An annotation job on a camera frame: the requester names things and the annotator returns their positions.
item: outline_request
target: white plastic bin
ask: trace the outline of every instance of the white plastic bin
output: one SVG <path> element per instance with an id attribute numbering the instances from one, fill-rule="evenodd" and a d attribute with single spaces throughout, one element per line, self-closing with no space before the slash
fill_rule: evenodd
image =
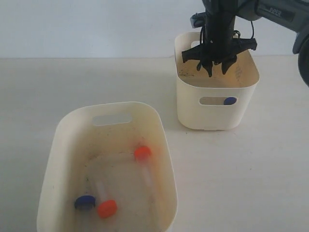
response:
<path id="1" fill-rule="evenodd" d="M 199 61 L 183 63 L 182 51 L 195 46 L 197 41 L 199 32 L 185 33 L 175 40 L 178 119 L 196 130 L 232 129 L 239 125 L 245 113 L 259 81 L 258 70 L 249 51 L 245 51 L 225 75 L 220 64 L 214 65 L 213 75 L 209 77 L 203 68 L 196 70 Z M 236 102 L 224 105 L 227 98 Z"/>
<path id="2" fill-rule="evenodd" d="M 157 188 L 152 202 L 133 155 L 143 145 L 152 151 L 151 172 Z M 92 214 L 92 231 L 171 231 L 177 194 L 160 117 L 144 103 L 123 102 L 80 108 L 59 123 L 42 185 L 38 232 L 76 231 L 74 201 L 83 192 L 89 194 L 86 173 L 92 164 L 100 167 L 106 189 L 118 205 L 109 218 Z"/>

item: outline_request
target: dark blue bottle cap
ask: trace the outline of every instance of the dark blue bottle cap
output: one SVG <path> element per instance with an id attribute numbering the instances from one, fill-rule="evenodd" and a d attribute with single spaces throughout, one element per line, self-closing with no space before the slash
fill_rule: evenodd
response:
<path id="1" fill-rule="evenodd" d="M 236 103 L 236 101 L 237 101 L 236 98 L 234 98 L 234 97 L 229 97 L 229 98 L 226 98 L 226 99 L 224 100 L 223 105 L 233 105 L 233 104 Z"/>
<path id="2" fill-rule="evenodd" d="M 90 210 L 96 206 L 96 199 L 90 195 L 84 195 L 76 199 L 74 202 L 75 209 Z"/>

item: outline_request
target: white table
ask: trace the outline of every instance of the white table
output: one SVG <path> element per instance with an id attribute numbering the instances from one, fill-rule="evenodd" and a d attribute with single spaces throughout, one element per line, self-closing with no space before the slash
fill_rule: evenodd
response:
<path id="1" fill-rule="evenodd" d="M 140 101 L 161 115 L 175 170 L 175 232 L 309 230 L 309 88 L 297 57 L 255 57 L 261 76 L 230 131 L 176 113 L 174 58 L 0 60 L 0 231 L 34 232 L 55 128 L 70 111 Z"/>

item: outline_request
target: bin handle hole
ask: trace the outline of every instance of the bin handle hole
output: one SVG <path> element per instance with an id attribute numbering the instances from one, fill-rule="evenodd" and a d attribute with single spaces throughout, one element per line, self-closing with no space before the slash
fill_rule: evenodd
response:
<path id="1" fill-rule="evenodd" d="M 96 127 L 129 123 L 132 121 L 130 113 L 120 113 L 115 115 L 96 116 L 92 119 L 92 125 Z"/>
<path id="2" fill-rule="evenodd" d="M 233 105 L 237 102 L 234 97 L 203 97 L 199 100 L 202 105 Z"/>

